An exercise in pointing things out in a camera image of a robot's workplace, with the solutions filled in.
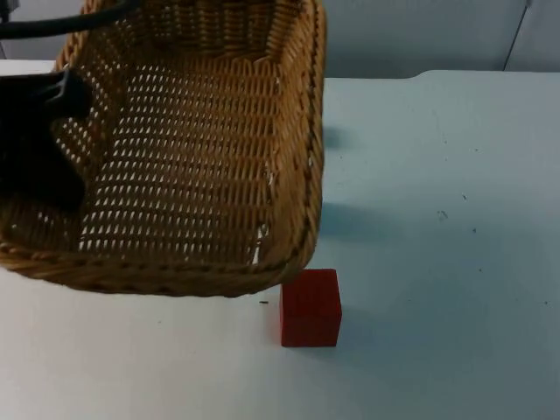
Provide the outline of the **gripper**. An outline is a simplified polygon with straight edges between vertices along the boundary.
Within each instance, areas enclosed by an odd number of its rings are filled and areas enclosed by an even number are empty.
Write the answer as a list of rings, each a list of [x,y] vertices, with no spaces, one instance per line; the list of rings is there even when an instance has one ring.
[[[50,122],[85,119],[93,90],[74,70],[1,77],[1,196],[76,211],[81,175],[56,144]]]

